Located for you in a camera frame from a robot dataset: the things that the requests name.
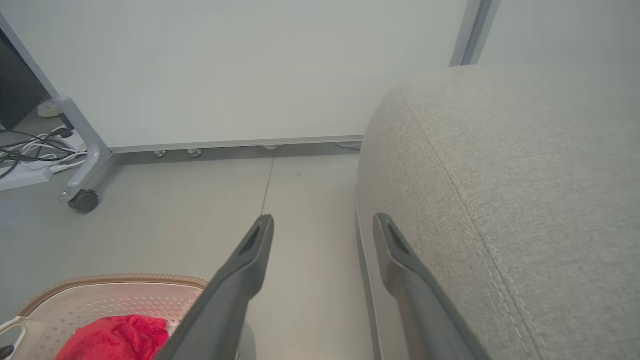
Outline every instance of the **beige fabric sofa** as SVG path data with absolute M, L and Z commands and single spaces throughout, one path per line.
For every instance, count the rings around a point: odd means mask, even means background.
M 640 356 L 640 67 L 416 77 L 375 113 L 357 192 L 383 358 L 407 353 L 377 212 L 491 358 Z

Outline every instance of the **laundry basket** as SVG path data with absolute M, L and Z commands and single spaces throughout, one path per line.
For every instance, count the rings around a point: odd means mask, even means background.
M 56 285 L 0 326 L 22 327 L 13 359 L 55 359 L 75 331 L 108 316 L 164 318 L 173 334 L 208 282 L 194 277 L 122 274 L 82 277 Z

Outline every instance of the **grout line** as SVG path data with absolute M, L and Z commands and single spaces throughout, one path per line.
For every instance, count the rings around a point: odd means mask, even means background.
M 262 200 L 262 210 L 260 210 L 260 216 L 264 215 L 264 205 L 267 203 L 267 193 L 269 192 L 269 184 L 271 184 L 271 175 L 273 174 L 273 165 L 276 163 L 276 156 L 273 155 L 273 161 L 271 162 L 271 170 L 269 171 L 269 180 L 267 180 L 267 188 L 264 190 L 264 200 Z

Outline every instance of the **white board panel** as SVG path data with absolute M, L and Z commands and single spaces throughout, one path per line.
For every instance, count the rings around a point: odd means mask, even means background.
M 364 134 L 448 66 L 466 0 L 4 0 L 0 12 L 109 147 Z
M 638 64 L 638 0 L 502 0 L 478 64 Z

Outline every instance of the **red towel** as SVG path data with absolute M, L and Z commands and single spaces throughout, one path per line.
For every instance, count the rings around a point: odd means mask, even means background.
M 101 318 L 69 339 L 57 360 L 153 360 L 169 339 L 166 320 L 140 315 Z

